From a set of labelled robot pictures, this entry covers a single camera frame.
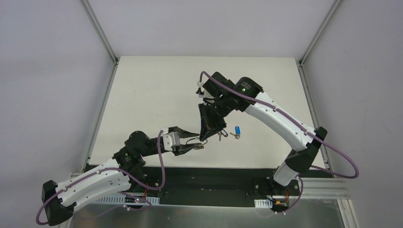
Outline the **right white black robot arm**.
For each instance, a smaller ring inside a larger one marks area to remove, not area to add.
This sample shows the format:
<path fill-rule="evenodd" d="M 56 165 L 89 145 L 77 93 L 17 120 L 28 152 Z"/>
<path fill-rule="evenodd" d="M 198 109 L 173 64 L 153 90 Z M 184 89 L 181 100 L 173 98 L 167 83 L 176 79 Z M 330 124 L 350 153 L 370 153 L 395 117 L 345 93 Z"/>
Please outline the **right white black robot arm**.
<path fill-rule="evenodd" d="M 226 128 L 224 118 L 230 112 L 244 112 L 263 122 L 291 147 L 285 161 L 270 178 L 269 186 L 273 193 L 283 194 L 292 179 L 309 170 L 327 136 L 325 128 L 315 129 L 294 119 L 264 92 L 262 86 L 248 77 L 233 83 L 215 72 L 206 82 L 200 79 L 197 86 L 196 93 L 203 99 L 203 103 L 198 105 L 201 141 Z"/>

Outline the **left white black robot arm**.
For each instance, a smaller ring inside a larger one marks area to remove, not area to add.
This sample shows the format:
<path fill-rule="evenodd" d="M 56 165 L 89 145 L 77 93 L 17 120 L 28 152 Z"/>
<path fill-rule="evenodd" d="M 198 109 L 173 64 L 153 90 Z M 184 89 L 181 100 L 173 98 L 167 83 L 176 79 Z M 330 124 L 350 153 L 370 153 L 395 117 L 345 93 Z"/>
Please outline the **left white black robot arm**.
<path fill-rule="evenodd" d="M 42 185 L 43 205 L 37 212 L 38 225 L 59 225 L 86 205 L 109 194 L 131 189 L 140 192 L 161 190 L 166 183 L 166 172 L 162 154 L 171 152 L 183 155 L 201 143 L 181 144 L 181 139 L 199 137 L 177 126 L 162 129 L 155 138 L 142 131 L 132 132 L 123 148 L 106 162 L 70 180 L 55 182 L 49 180 Z M 147 184 L 142 170 L 144 157 L 158 155 L 161 166 L 161 182 Z"/>

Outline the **silver key with blue tag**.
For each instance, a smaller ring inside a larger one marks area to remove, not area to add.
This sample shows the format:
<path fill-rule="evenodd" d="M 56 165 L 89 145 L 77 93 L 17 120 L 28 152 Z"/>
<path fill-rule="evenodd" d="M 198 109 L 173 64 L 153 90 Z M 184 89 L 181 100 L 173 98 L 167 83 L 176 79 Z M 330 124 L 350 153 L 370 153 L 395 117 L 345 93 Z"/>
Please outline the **silver key with blue tag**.
<path fill-rule="evenodd" d="M 240 127 L 235 126 L 234 127 L 234 132 L 230 133 L 230 135 L 234 136 L 235 139 L 240 139 Z"/>

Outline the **front steel sheet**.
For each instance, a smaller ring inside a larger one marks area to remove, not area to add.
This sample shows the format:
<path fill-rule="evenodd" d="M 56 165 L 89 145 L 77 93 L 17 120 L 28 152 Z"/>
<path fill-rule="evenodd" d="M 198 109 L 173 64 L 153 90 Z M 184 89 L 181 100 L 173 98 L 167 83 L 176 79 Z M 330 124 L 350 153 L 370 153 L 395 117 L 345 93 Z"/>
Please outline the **front steel sheet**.
<path fill-rule="evenodd" d="M 73 228 L 342 228 L 337 209 L 303 201 L 285 214 L 269 209 L 153 206 L 146 211 L 90 205 L 73 217 Z"/>

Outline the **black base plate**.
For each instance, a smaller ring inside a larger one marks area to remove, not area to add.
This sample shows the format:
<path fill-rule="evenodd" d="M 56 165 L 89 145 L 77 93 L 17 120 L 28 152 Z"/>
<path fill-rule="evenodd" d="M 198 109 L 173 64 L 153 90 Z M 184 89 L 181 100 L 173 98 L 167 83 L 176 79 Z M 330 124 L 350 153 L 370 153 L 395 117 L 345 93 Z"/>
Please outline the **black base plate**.
<path fill-rule="evenodd" d="M 251 208 L 255 200 L 284 200 L 300 194 L 297 180 L 276 187 L 274 169 L 165 168 L 166 180 L 160 190 L 140 185 L 130 193 L 156 197 L 160 205 Z"/>

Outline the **right aluminium frame rail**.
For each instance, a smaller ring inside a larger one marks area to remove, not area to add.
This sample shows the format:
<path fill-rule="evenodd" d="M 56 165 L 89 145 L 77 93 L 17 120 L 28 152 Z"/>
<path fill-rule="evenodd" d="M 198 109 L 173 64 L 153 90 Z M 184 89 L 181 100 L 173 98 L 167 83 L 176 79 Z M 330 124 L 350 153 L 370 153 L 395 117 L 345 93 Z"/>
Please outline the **right aluminium frame rail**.
<path fill-rule="evenodd" d="M 343 0 L 333 0 L 331 5 L 324 15 L 321 23 L 316 29 L 308 47 L 304 54 L 297 62 L 298 71 L 300 74 L 301 82 L 304 87 L 304 93 L 308 102 L 308 107 L 311 113 L 311 118 L 315 127 L 323 126 L 326 129 L 330 127 L 324 122 L 324 111 L 320 109 L 320 100 L 324 98 L 324 85 L 320 84 L 319 77 L 316 75 L 316 62 L 313 60 L 315 49 L 320 44 L 321 39 L 329 28 L 331 21 L 335 18 L 338 10 L 344 3 Z M 344 228 L 358 228 L 359 222 L 357 221 L 354 207 L 352 206 L 351 197 L 348 194 L 348 187 L 346 179 L 333 175 L 333 180 L 339 181 L 340 190 L 333 190 L 331 196 L 336 197 L 337 211 Z"/>

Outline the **aluminium frame rail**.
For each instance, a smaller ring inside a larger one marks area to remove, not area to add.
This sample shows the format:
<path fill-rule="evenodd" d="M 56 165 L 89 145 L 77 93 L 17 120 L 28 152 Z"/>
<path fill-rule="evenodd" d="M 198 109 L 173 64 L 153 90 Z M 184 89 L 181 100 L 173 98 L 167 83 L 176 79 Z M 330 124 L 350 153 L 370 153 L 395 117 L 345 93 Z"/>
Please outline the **aluminium frame rail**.
<path fill-rule="evenodd" d="M 118 55 L 95 0 L 60 0 L 68 25 L 63 102 L 54 133 L 57 181 L 82 169 L 95 136 Z"/>
<path fill-rule="evenodd" d="M 323 126 L 326 129 L 330 127 L 324 122 L 324 111 L 320 109 L 320 100 L 324 98 L 324 85 L 320 84 L 319 77 L 316 75 L 316 62 L 313 60 L 315 49 L 320 44 L 321 39 L 329 28 L 331 21 L 335 18 L 338 10 L 344 3 L 343 0 L 333 0 L 331 5 L 324 15 L 321 23 L 316 29 L 308 47 L 304 54 L 297 62 L 298 71 L 300 74 L 301 82 L 304 87 L 304 93 L 308 102 L 308 107 L 311 113 L 311 118 L 315 127 Z M 333 175 L 333 180 L 339 181 L 340 190 L 333 190 L 331 196 L 336 197 L 337 211 L 344 228 L 358 228 L 359 222 L 357 221 L 354 207 L 352 206 L 351 197 L 348 194 L 348 187 L 346 179 Z"/>

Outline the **left aluminium frame rail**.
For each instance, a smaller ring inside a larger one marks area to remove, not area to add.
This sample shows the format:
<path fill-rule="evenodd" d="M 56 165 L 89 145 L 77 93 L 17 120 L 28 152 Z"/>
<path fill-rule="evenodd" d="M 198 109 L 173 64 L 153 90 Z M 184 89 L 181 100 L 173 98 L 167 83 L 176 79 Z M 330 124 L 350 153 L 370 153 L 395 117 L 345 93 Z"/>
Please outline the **left aluminium frame rail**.
<path fill-rule="evenodd" d="M 82 169 L 95 136 L 118 55 L 95 0 L 60 0 L 68 25 L 63 102 L 54 133 L 57 181 Z"/>

